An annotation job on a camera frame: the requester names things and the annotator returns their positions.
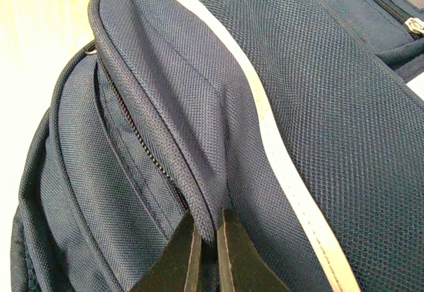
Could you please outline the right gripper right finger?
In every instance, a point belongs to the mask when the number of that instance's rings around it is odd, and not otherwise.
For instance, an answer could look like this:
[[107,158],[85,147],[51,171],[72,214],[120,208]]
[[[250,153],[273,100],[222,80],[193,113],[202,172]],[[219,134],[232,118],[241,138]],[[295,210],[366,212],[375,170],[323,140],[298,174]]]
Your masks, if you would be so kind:
[[217,230],[217,254],[221,291],[289,291],[267,266],[240,219],[223,209]]

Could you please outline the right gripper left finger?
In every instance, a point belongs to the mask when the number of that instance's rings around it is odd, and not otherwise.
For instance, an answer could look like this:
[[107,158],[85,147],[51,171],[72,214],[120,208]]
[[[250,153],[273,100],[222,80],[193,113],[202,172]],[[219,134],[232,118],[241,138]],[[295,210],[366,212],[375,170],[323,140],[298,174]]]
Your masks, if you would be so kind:
[[131,291],[200,291],[200,265],[201,236],[186,213],[162,255]]

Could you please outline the navy blue student backpack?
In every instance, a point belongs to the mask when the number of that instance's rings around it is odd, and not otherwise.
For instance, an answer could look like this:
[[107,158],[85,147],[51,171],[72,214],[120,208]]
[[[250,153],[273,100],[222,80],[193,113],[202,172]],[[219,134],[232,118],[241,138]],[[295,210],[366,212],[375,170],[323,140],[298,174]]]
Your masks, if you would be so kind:
[[13,291],[131,291],[189,213],[289,291],[423,290],[423,0],[91,0],[30,145]]

